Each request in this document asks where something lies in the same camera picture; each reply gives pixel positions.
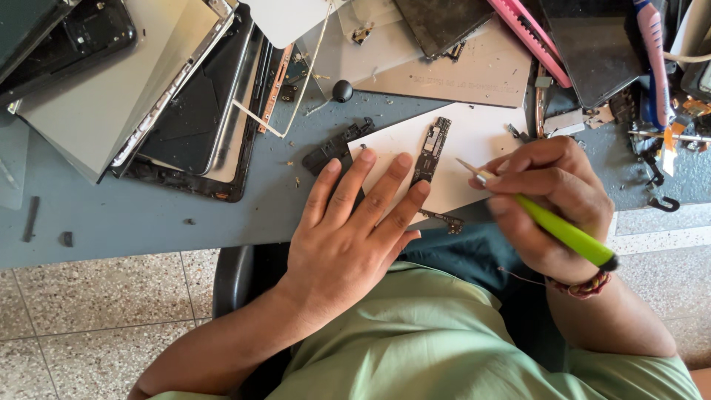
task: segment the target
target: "green screwdriver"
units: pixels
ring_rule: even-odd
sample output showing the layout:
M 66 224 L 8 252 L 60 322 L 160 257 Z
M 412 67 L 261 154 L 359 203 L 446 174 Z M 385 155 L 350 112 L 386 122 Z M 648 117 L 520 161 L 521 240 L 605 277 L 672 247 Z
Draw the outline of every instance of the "green screwdriver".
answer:
M 485 184 L 487 179 L 496 176 L 484 169 L 475 168 L 460 159 L 456 160 L 469 171 L 472 171 L 476 175 L 476 179 L 482 184 Z M 539 206 L 528 197 L 522 194 L 514 194 L 513 198 L 541 228 L 580 254 L 581 257 L 590 261 L 603 271 L 612 272 L 617 269 L 617 254 L 604 244 L 598 242 L 595 238 L 573 226 L 570 222 L 555 215 L 553 212 Z

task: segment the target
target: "yellow-green handle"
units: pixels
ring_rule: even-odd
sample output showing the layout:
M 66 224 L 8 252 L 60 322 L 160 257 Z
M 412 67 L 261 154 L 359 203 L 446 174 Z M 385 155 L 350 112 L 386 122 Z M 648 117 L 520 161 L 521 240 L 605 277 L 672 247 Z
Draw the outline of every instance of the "yellow-green handle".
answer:
M 579 230 L 570 222 L 539 206 L 528 197 L 516 194 L 514 198 L 538 225 L 583 258 L 601 270 L 613 271 L 617 269 L 617 255 L 604 244 Z

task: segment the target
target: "fingernail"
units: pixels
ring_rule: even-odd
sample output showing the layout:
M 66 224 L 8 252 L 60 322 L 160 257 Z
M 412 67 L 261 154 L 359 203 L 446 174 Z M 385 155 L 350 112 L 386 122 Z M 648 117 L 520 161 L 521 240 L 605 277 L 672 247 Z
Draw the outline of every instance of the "fingernail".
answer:
M 429 182 L 428 181 L 420 181 L 420 182 L 424 182 L 424 183 L 417 184 L 417 190 L 422 194 L 429 194 Z
M 486 204 L 489 207 L 489 211 L 494 215 L 506 214 L 508 211 L 508 202 L 501 197 L 491 197 Z
M 326 164 L 326 169 L 329 172 L 336 172 L 336 171 L 338 171 L 339 164 L 340 164 L 340 162 L 338 161 L 337 158 L 332 158 L 331 161 L 329 161 L 328 164 Z
M 375 159 L 375 152 L 371 149 L 365 149 L 360 152 L 360 158 L 363 161 L 371 162 Z
M 496 169 L 496 173 L 503 174 L 508 169 L 508 165 L 509 165 L 508 160 L 504 161 L 501 165 L 498 166 L 498 168 Z
M 410 168 L 410 165 L 412 165 L 412 157 L 410 157 L 409 153 L 400 153 L 395 159 L 403 167 Z
M 486 180 L 486 185 L 485 185 L 485 186 L 487 186 L 487 187 L 489 187 L 489 186 L 494 186 L 494 185 L 496 185 L 498 182 L 501 182 L 501 178 L 500 178 L 500 177 L 489 178 L 489 179 Z

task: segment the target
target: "braided bracelet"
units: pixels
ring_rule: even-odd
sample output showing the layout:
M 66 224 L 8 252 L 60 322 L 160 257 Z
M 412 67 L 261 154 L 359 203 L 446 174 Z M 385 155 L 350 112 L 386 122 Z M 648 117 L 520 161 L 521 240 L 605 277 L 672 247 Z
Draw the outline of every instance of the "braided bracelet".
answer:
M 545 280 L 559 292 L 567 293 L 568 295 L 580 300 L 585 300 L 602 293 L 602 288 L 604 288 L 604 286 L 612 280 L 612 275 L 610 275 L 609 272 L 601 270 L 597 273 L 597 275 L 592 277 L 591 280 L 588 280 L 585 283 L 580 283 L 579 285 L 566 285 L 548 276 L 545 277 Z

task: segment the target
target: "desk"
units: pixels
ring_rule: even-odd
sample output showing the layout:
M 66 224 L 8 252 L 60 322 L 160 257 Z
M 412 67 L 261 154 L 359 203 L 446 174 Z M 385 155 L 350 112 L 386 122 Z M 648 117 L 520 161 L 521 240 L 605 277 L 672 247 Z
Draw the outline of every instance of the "desk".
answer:
M 304 117 L 304 110 L 318 106 L 321 99 L 311 81 L 287 138 L 267 133 L 257 140 L 245 197 L 236 204 L 111 176 L 92 186 L 32 132 L 23 208 L 0 208 L 0 268 L 289 241 L 316 179 L 301 166 L 306 154 L 354 122 L 362 123 L 362 117 L 372 117 L 379 129 L 447 104 L 356 93 L 350 102 L 329 103 Z M 291 111 L 280 103 L 272 119 L 274 127 L 283 130 Z M 3 127 L 7 118 L 14 117 L 0 115 L 4 121 L 0 120 L 0 130 L 9 129 Z M 30 128 L 20 124 L 19 129 Z M 594 170 L 618 210 L 644 207 L 649 199 L 644 189 L 646 167 L 628 151 L 625 131 L 625 127 L 608 124 L 577 135 L 587 143 Z M 667 179 L 664 193 L 684 204 L 711 202 L 711 152 L 694 155 L 680 149 L 679 153 L 677 176 Z M 287 166 L 287 161 L 293 161 L 294 166 Z M 299 188 L 296 177 L 301 181 Z M 41 205 L 36 236 L 23 243 L 30 196 L 40 196 Z M 451 214 L 472 223 L 489 220 L 481 202 Z M 185 219 L 196 224 L 186 225 Z M 440 222 L 417 224 L 418 228 L 434 226 L 441 226 Z M 64 231 L 74 233 L 74 248 L 60 245 L 58 238 Z

